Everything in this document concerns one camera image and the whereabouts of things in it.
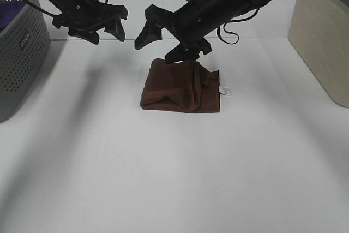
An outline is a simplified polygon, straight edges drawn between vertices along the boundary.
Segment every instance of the beige box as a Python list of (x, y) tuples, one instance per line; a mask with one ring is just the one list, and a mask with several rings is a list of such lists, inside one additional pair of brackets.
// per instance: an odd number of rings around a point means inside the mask
[(328, 95), (349, 107), (349, 0), (297, 0), (288, 39)]

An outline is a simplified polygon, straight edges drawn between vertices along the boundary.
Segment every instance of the white table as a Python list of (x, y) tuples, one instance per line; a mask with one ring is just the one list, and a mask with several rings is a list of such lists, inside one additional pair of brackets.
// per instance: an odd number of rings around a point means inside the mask
[(285, 37), (210, 42), (232, 96), (190, 115), (139, 106), (176, 40), (53, 41), (0, 124), (0, 232), (348, 232), (349, 110)]

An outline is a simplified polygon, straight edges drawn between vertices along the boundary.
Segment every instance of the gray basket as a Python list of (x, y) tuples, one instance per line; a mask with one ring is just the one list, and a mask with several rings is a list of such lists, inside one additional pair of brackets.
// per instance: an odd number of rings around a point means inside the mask
[[(38, 0), (29, 1), (39, 5)], [(13, 115), (19, 107), (44, 62), (49, 46), (44, 17), (29, 5), (25, 5), (0, 33), (0, 122)]]

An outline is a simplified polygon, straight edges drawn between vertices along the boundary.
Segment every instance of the black robotic arm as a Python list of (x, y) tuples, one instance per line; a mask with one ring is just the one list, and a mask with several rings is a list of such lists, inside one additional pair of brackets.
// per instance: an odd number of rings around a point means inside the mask
[(165, 27), (180, 42), (166, 55), (166, 63), (196, 60), (200, 51), (211, 52), (211, 45), (204, 36), (233, 17), (259, 10), (271, 0), (187, 0), (188, 3), (176, 12), (151, 5), (146, 10), (146, 24), (135, 40), (137, 50), (147, 44), (161, 40)]
[(121, 19), (127, 19), (128, 11), (123, 5), (101, 3), (99, 0), (49, 0), (62, 13), (53, 16), (57, 28), (68, 27), (69, 35), (98, 44), (98, 30), (125, 40)]

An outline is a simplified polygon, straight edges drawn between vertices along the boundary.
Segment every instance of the brown towel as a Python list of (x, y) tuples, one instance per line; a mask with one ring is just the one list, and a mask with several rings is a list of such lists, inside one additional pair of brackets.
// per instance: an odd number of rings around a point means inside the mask
[(187, 113), (219, 112), (219, 72), (199, 62), (166, 64), (155, 59), (142, 93), (141, 107)]

